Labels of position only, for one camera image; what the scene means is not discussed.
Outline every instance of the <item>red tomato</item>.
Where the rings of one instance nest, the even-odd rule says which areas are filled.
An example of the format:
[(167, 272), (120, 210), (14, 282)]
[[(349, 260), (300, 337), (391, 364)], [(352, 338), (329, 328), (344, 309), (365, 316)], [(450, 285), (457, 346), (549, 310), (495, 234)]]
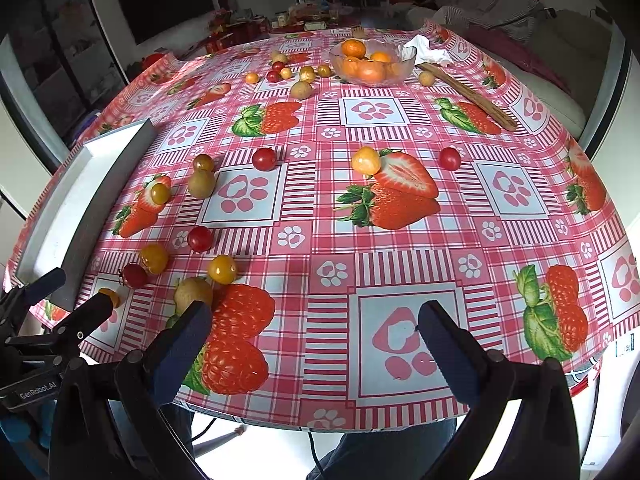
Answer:
[(145, 269), (138, 264), (125, 265), (120, 271), (120, 275), (124, 284), (134, 290), (141, 288), (148, 283), (148, 277), (146, 276)]
[(251, 157), (251, 163), (258, 171), (271, 171), (276, 167), (278, 157), (271, 148), (260, 148)]
[(440, 150), (438, 163), (444, 170), (456, 171), (460, 167), (460, 164), (462, 164), (462, 160), (460, 159), (458, 150), (449, 146), (448, 148)]
[(204, 225), (197, 225), (189, 231), (187, 243), (194, 253), (204, 253), (213, 246), (213, 232)]
[(280, 79), (280, 72), (277, 70), (269, 70), (267, 72), (267, 81), (269, 83), (277, 83)]

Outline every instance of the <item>clear glass bowl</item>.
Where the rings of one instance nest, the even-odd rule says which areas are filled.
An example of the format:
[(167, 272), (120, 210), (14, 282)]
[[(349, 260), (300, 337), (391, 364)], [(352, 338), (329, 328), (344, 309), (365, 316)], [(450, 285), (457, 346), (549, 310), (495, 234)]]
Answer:
[(364, 86), (393, 86), (404, 81), (414, 69), (414, 46), (384, 43), (379, 40), (360, 41), (367, 47), (366, 57), (374, 52), (385, 52), (393, 61), (349, 60), (342, 53), (342, 43), (339, 43), (329, 51), (329, 58), (335, 73), (345, 81)]

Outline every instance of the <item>plaid pattern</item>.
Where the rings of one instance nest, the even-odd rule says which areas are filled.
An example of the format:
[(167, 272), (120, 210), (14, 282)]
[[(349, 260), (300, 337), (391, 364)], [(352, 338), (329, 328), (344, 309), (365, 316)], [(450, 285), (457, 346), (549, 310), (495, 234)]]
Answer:
[[(435, 32), (431, 23), (422, 30), (432, 40)], [(399, 31), (369, 34), (399, 43), (409, 39)], [(85, 352), (107, 362), (148, 346), (174, 314), (177, 281), (206, 276), (213, 256), (231, 254), (239, 281), (267, 290), (276, 301), (273, 321), (252, 341), (269, 364), (269, 379), (256, 392), (231, 397), (205, 397), (184, 386), (176, 402), (254, 424), (367, 431), (466, 410), (440, 373), (433, 373), (424, 344), (412, 338), (415, 316), (426, 299), (437, 298), (484, 348), (532, 363), (537, 359), (524, 338), (525, 305), (513, 272), (534, 264), (543, 279), (553, 264), (571, 266), (589, 335), (564, 363), (569, 374), (638, 325), (638, 271), (613, 203), (607, 200), (601, 211), (585, 217), (574, 214), (564, 198), (573, 182), (563, 160), (566, 130), (509, 73), (498, 88), (484, 86), (482, 53), (453, 33), (443, 46), (456, 60), (447, 71), (516, 119), (516, 132), (485, 136), (447, 122), (434, 100), (458, 103), (462, 98), (441, 82), (423, 88), (419, 70), (392, 88), (319, 79), (313, 96), (294, 113), (295, 127), (253, 138), (231, 132), (244, 107), (288, 100), (292, 81), (249, 85), (242, 78), (249, 70), (264, 74), (271, 50), (306, 52), (309, 61), (292, 65), (297, 73), (303, 64), (327, 60), (329, 49), (346, 36), (347, 30), (288, 35), (257, 42), (257, 53), (239, 46), (191, 62), (165, 56), (82, 134), (72, 157), (87, 139), (127, 121), (150, 117), (158, 138), (113, 207), (78, 303), (115, 283), (119, 269), (135, 261), (145, 244), (161, 243), (171, 253), (168, 269), (147, 286), (120, 289), (124, 304), (116, 311), (118, 319), (91, 334)], [(228, 94), (193, 106), (194, 99), (220, 82), (231, 84)], [(337, 197), (350, 184), (364, 182), (350, 167), (351, 155), (363, 144), (418, 158), (440, 189), (441, 212), (396, 231), (337, 221), (344, 214), (334, 211)], [(257, 172), (250, 163), (262, 146), (278, 155), (279, 166), (269, 173)], [(454, 173), (438, 166), (438, 152), (446, 146), (462, 156), (462, 167)], [(211, 154), (219, 169), (216, 193), (204, 201), (186, 192), (191, 162), (200, 153)], [(15, 282), (15, 267), (38, 210), (68, 164), (29, 216), (5, 286)], [(157, 173), (171, 177), (173, 191), (158, 222), (131, 238), (112, 235), (114, 215)], [(196, 224), (214, 229), (214, 246), (204, 254), (192, 253), (186, 243)], [(32, 311), (53, 325), (43, 305)], [(407, 326), (411, 330), (398, 335)]]

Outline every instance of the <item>jeans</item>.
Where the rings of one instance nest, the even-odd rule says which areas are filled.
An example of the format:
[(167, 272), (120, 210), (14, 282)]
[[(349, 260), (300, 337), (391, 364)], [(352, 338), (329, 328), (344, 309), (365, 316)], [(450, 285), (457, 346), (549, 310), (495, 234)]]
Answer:
[[(401, 431), (347, 433), (319, 461), (324, 480), (419, 480), (456, 431), (454, 418)], [(318, 468), (306, 480), (322, 480)]]

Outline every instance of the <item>white tissue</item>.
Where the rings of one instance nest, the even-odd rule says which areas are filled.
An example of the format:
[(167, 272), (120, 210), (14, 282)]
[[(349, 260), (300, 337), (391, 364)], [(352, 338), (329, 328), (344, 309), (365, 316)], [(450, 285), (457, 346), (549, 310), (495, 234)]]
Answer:
[(444, 48), (429, 49), (429, 40), (418, 34), (414, 38), (405, 43), (404, 46), (414, 46), (417, 53), (415, 56), (415, 64), (433, 63), (440, 66), (448, 66), (453, 63), (449, 53)]

